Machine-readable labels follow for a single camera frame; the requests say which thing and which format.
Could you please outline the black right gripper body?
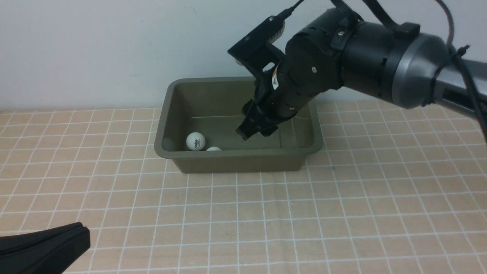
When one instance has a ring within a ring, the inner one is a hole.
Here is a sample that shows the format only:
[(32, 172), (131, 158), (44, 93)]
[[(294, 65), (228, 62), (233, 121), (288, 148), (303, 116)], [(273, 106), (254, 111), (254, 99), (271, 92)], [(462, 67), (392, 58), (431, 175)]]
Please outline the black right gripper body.
[(255, 80), (253, 100), (277, 125), (290, 120), (318, 94), (342, 86), (339, 55), (326, 32), (300, 32), (286, 44), (279, 64)]

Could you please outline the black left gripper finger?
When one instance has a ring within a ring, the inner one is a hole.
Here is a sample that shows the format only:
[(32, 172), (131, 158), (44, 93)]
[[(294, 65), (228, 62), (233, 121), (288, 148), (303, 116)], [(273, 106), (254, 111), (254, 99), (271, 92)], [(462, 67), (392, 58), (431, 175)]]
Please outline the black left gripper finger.
[(90, 247), (90, 230), (76, 222), (0, 238), (2, 274), (62, 274)]

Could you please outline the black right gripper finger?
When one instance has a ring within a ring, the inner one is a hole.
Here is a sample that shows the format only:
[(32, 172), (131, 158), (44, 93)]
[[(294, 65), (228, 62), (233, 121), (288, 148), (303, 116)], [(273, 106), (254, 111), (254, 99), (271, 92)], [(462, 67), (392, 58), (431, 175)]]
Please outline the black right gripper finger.
[(246, 116), (243, 122), (236, 128), (236, 133), (245, 141), (257, 134), (269, 137), (277, 131), (278, 128), (277, 123), (273, 120), (260, 116)]
[(245, 116), (243, 122), (241, 123), (242, 126), (250, 124), (261, 126), (263, 123), (262, 109), (254, 100), (247, 101), (247, 103), (242, 107), (242, 114)]

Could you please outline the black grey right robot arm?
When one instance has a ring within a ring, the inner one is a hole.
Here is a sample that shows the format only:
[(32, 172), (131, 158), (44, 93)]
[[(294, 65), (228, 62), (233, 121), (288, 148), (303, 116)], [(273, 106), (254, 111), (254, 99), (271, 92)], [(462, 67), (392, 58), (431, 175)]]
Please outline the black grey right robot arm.
[(486, 133), (486, 63), (463, 59), (415, 23), (364, 21), (343, 2), (296, 33), (285, 52), (273, 42), (295, 6), (266, 18), (228, 50), (255, 77), (254, 97), (236, 129), (242, 139), (270, 136), (316, 96), (350, 88), (405, 109), (437, 104), (476, 118)]

